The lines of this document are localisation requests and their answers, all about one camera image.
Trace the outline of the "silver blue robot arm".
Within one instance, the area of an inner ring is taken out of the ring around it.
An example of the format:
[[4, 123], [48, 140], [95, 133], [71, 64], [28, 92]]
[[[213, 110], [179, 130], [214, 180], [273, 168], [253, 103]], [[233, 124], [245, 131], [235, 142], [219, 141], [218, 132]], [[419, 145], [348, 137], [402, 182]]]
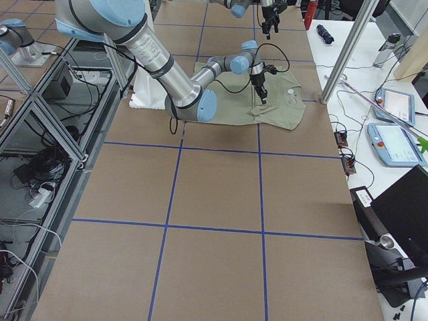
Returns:
[[263, 62], [255, 41], [242, 43], [237, 55], [210, 58], [198, 73], [188, 77], [149, 27], [144, 1], [56, 1], [56, 25], [69, 37], [93, 42], [109, 37], [126, 47], [167, 91], [165, 108], [176, 119], [212, 120], [217, 96], [208, 85], [223, 72], [249, 73], [261, 103], [266, 103]]
[[274, 29], [275, 33], [278, 32], [280, 14], [283, 13], [288, 7], [287, 1], [280, 0], [220, 0], [210, 1], [210, 3], [218, 3], [224, 6], [225, 8], [229, 9], [231, 14], [236, 18], [242, 18], [250, 5], [259, 5], [261, 7], [264, 21], [261, 22], [258, 17], [257, 23], [261, 27], [263, 34], [265, 34], [268, 39], [270, 38], [270, 31], [272, 28]]

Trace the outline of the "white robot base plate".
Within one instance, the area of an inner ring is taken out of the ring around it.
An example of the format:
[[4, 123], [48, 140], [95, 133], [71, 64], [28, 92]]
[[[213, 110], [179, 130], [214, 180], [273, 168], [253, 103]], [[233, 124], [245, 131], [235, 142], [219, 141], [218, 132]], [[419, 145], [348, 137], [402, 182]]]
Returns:
[[129, 106], [133, 109], [164, 110], [167, 93], [161, 84], [139, 68], [134, 79]]

